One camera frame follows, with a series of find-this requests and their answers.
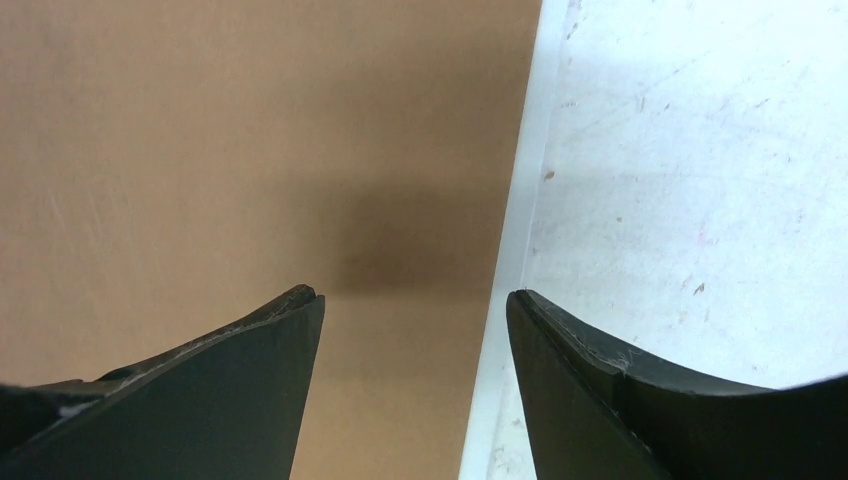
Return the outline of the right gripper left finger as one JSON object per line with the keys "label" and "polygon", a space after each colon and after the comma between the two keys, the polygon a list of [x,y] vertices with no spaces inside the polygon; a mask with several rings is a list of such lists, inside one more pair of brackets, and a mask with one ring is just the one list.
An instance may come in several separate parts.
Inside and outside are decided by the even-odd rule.
{"label": "right gripper left finger", "polygon": [[5,479],[286,479],[325,299],[296,286],[93,381],[1,388]]}

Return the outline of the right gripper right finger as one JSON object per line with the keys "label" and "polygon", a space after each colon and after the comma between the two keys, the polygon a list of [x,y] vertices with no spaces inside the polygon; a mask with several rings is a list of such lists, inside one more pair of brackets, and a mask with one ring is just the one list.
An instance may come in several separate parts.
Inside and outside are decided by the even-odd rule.
{"label": "right gripper right finger", "polygon": [[843,479],[847,380],[734,382],[605,333],[532,290],[506,319],[540,479]]}

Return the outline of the white brown backing board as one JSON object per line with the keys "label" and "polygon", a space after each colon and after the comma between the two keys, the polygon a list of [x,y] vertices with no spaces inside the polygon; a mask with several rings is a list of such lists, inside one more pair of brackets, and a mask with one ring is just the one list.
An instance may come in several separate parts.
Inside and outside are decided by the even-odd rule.
{"label": "white brown backing board", "polygon": [[454,479],[536,1],[5,1],[1,378],[327,299],[296,479]]}

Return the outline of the white picture frame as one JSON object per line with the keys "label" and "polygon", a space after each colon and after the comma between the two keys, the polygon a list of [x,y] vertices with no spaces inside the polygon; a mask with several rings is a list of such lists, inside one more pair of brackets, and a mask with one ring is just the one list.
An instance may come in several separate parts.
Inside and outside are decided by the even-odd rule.
{"label": "white picture frame", "polygon": [[567,23],[579,16],[580,1],[541,4],[532,61],[500,237],[483,342],[458,477],[488,479],[495,470],[497,435],[507,419],[509,380],[514,364],[506,321],[506,300],[524,284],[532,223],[554,112],[560,55]]}

